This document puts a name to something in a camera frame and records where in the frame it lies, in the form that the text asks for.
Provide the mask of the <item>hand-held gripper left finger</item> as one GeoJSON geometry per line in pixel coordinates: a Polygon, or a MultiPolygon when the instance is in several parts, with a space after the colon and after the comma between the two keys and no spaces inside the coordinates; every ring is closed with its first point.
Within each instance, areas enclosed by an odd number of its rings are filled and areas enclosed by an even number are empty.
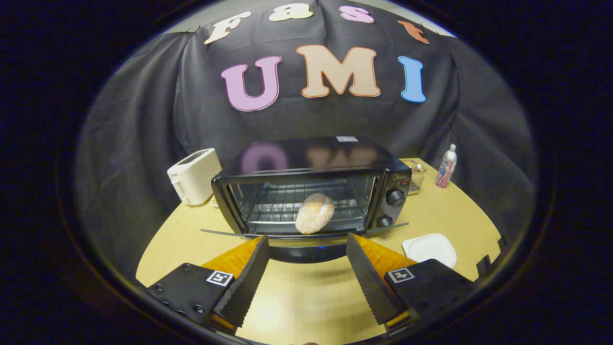
{"type": "Polygon", "coordinates": [[[206,264],[180,264],[147,292],[180,316],[233,335],[243,325],[269,258],[269,238],[259,236],[206,264]]]}

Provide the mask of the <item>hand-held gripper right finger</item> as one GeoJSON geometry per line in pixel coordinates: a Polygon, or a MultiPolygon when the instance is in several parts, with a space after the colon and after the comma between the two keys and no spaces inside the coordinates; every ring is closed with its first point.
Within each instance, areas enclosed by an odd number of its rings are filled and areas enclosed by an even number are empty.
{"type": "Polygon", "coordinates": [[[474,288],[435,258],[418,263],[354,233],[346,255],[377,323],[388,332],[444,314],[474,288]]]}

